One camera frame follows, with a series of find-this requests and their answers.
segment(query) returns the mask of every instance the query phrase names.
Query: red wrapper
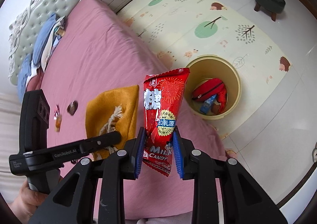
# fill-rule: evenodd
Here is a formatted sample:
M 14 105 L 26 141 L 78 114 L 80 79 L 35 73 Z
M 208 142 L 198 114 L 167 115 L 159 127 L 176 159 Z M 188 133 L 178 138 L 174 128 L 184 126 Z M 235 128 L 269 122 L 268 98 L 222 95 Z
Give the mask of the red wrapper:
M 147 140 L 143 162 L 168 176 L 172 168 L 172 136 L 183 99 L 189 68 L 148 75 L 144 81 Z

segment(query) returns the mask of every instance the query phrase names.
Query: yellow bucket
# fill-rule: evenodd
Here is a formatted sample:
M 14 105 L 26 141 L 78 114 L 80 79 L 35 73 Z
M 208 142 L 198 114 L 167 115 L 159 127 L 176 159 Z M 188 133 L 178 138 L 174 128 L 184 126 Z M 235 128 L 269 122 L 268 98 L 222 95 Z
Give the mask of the yellow bucket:
M 194 113 L 206 120 L 217 120 L 232 112 L 241 97 L 241 80 L 236 69 L 216 55 L 201 56 L 190 62 L 187 67 L 191 73 L 185 87 L 184 97 Z M 209 115 L 204 115 L 199 111 L 202 104 L 193 101 L 191 94 L 198 86 L 212 78 L 219 78 L 226 85 L 227 104 L 222 114 L 213 115 L 210 112 Z

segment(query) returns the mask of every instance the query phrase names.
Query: round ottoman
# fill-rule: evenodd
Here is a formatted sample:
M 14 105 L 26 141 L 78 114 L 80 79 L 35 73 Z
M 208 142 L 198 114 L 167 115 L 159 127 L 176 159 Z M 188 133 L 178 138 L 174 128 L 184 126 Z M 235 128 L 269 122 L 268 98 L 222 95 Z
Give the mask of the round ottoman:
M 270 11 L 271 19 L 273 21 L 276 20 L 276 14 L 279 14 L 283 11 L 285 7 L 285 0 L 255 0 L 256 6 L 254 8 L 255 11 L 259 11 L 260 7 L 266 8 Z

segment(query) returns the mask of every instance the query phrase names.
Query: wooden stool leg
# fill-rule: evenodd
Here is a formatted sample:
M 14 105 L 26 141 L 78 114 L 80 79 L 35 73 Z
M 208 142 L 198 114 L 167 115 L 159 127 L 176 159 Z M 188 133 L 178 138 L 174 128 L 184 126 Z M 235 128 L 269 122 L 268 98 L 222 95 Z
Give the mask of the wooden stool leg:
M 276 20 L 276 13 L 273 13 L 273 12 L 272 12 L 272 14 L 271 14 L 271 19 L 275 22 L 275 20 Z
M 258 3 L 256 3 L 256 6 L 254 7 L 254 10 L 255 10 L 255 11 L 259 11 L 259 10 L 260 10 L 260 7 L 261 7 L 261 5 L 258 4 Z

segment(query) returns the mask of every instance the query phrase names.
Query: pink bedspread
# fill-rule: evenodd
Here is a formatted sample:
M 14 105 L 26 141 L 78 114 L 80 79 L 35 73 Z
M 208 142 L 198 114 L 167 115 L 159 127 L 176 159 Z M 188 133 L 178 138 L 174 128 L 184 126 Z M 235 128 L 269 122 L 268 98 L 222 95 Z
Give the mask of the pink bedspread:
M 147 74 L 167 71 L 147 46 L 129 30 L 110 8 L 98 0 L 82 0 L 68 18 L 66 34 L 54 51 L 41 88 L 51 108 L 48 146 L 86 138 L 87 102 L 114 88 L 140 86 L 137 131 L 143 126 L 143 81 Z M 66 112 L 78 101 L 74 116 Z M 54 131 L 53 109 L 59 104 L 63 115 L 59 133 Z M 184 138 L 213 158 L 226 160 L 224 147 L 207 125 L 183 100 L 177 125 Z M 73 167 L 66 163 L 63 176 Z M 182 181 L 173 163 L 169 177 L 142 164 L 137 181 L 124 181 L 126 219 L 172 216 L 192 210 L 193 181 Z

